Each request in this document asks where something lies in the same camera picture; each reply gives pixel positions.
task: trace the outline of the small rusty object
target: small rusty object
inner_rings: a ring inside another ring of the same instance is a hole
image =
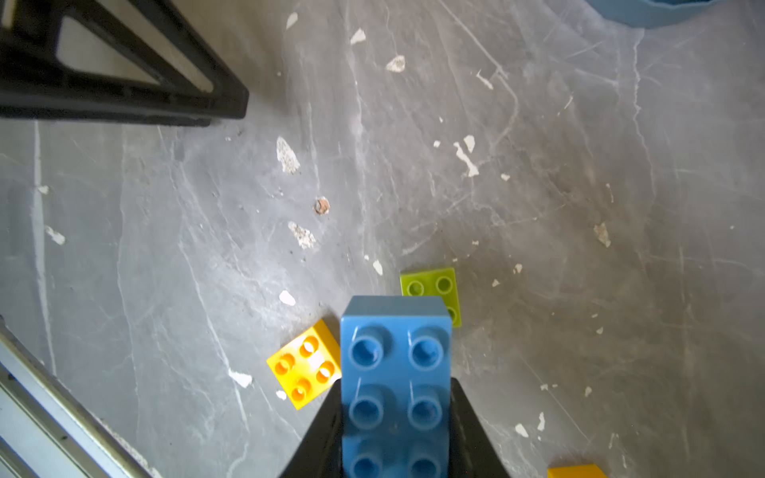
[[[330,212],[330,202],[326,197],[322,196],[316,199],[316,204],[314,204],[314,212],[319,216],[323,216],[324,214]]]

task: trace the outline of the blue bin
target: blue bin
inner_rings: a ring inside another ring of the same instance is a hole
[[[720,0],[587,0],[604,18],[636,28],[664,27],[703,11]]]

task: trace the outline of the yellow lego stud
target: yellow lego stud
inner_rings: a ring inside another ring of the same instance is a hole
[[[547,478],[606,478],[606,474],[597,465],[583,465],[580,467],[550,468],[547,470]]]
[[[290,402],[300,410],[340,378],[340,346],[323,320],[267,360]]]

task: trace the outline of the lego stud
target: lego stud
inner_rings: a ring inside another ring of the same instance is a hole
[[[454,283],[452,283],[451,279],[445,275],[439,277],[435,282],[435,288],[438,289],[438,293],[441,295],[448,294],[453,287]]]
[[[444,416],[438,393],[433,388],[420,388],[412,392],[406,415],[412,427],[420,431],[429,431],[441,423]]]
[[[375,386],[362,387],[350,403],[351,423],[361,430],[372,430],[383,422],[383,394]]]
[[[444,346],[436,335],[427,329],[413,333],[409,339],[409,362],[417,370],[427,372],[436,368],[444,359]]]
[[[319,383],[327,383],[334,374],[334,364],[330,361],[326,361],[321,364],[319,371],[316,372],[316,381]]]
[[[438,478],[441,465],[438,464],[431,446],[417,442],[409,452],[409,478]]]
[[[454,322],[457,321],[457,312],[454,312],[454,309],[451,307],[446,307],[446,310],[449,311],[449,317],[451,317],[451,324],[454,325]]]
[[[319,350],[319,339],[309,336],[303,340],[303,345],[300,346],[300,355],[307,359],[314,355],[317,350]]]
[[[383,449],[371,441],[363,442],[351,464],[351,478],[379,478],[382,471]]]
[[[361,370],[371,370],[383,360],[383,339],[372,328],[358,330],[350,344],[350,361]]]
[[[292,389],[292,400],[302,402],[309,393],[311,393],[311,383],[307,379],[300,379]]]
[[[406,290],[409,295],[418,297],[425,293],[425,286],[422,285],[422,282],[420,281],[411,281],[409,282],[409,285],[406,286]]]
[[[295,358],[292,356],[291,353],[286,353],[283,356],[279,357],[279,361],[276,363],[276,367],[274,367],[274,371],[276,372],[276,375],[286,375],[287,372],[292,370],[292,367],[295,366]]]

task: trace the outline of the paint chip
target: paint chip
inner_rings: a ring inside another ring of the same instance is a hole
[[[392,71],[393,73],[401,73],[405,68],[406,58],[404,58],[404,55],[397,55],[395,58],[390,60],[385,67],[386,70]]]
[[[67,241],[67,238],[63,236],[60,232],[56,232],[53,230],[50,226],[45,226],[45,233],[50,236],[50,238],[58,244],[59,246],[63,246],[63,244]]]
[[[292,221],[289,222],[287,227],[292,231],[292,235],[295,236],[295,239],[298,240],[298,244],[303,249],[312,249],[316,246],[316,238],[308,229],[303,229]]]
[[[528,438],[529,437],[529,433],[526,431],[526,429],[520,423],[518,423],[516,425],[516,433],[519,434],[520,436],[524,437],[524,438]]]
[[[287,17],[287,28],[285,28],[285,31],[289,30],[290,27],[294,24],[298,23],[298,13],[296,11],[293,11],[289,16]]]
[[[319,216],[323,216],[324,214],[330,212],[330,202],[326,197],[322,196],[316,199],[316,203],[314,204],[314,212]]]
[[[282,293],[279,294],[279,300],[290,307],[295,305],[295,298],[287,291],[282,291]]]
[[[241,386],[243,389],[246,389],[247,387],[249,387],[249,384],[252,383],[251,375],[248,375],[246,373],[234,372],[231,369],[229,369],[229,377],[234,379],[234,382],[238,383],[239,386]]]
[[[457,157],[460,159],[460,161],[463,161],[465,164],[467,164],[467,177],[477,176],[478,168],[475,164],[473,164],[467,154],[465,154],[465,151],[462,151],[462,146],[460,146],[459,143],[454,143],[454,147],[457,149]]]
[[[476,73],[476,78],[478,78],[478,79],[481,81],[481,83],[483,83],[484,85],[486,85],[486,88],[488,88],[488,89],[494,89],[494,85],[493,85],[493,84],[491,84],[491,82],[489,81],[489,79],[488,79],[488,78],[484,78],[483,76],[481,76],[481,75],[480,75],[480,70],[478,70],[478,73]]]
[[[354,33],[353,36],[350,38],[350,44],[355,45],[365,40],[366,40],[366,33],[364,33],[364,30],[359,28],[358,30],[356,30],[356,33]]]
[[[465,146],[467,146],[467,152],[472,153],[473,150],[476,147],[476,138],[473,135],[467,135],[463,138],[462,141],[465,141]]]
[[[595,225],[592,230],[595,231],[595,235],[597,237],[597,240],[601,242],[606,247],[610,247],[611,240],[608,239],[608,229],[606,229],[606,223],[600,223],[600,225]]]
[[[300,163],[295,152],[292,151],[287,141],[279,136],[276,138],[276,159],[282,163],[282,171],[289,174],[295,174],[299,169]]]

